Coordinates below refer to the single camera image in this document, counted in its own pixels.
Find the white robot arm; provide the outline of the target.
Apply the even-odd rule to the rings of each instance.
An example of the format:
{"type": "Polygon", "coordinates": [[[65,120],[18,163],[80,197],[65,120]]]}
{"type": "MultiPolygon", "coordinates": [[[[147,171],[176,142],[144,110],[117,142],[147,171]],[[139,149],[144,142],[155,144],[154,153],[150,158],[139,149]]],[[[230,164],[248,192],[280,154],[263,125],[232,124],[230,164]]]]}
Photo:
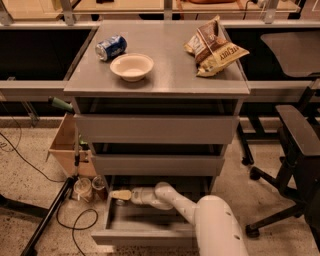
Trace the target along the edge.
{"type": "Polygon", "coordinates": [[[239,223],[220,197],[206,195],[195,203],[167,182],[154,187],[113,190],[111,197],[160,210],[175,208],[193,226],[200,256],[249,256],[239,223]]]}

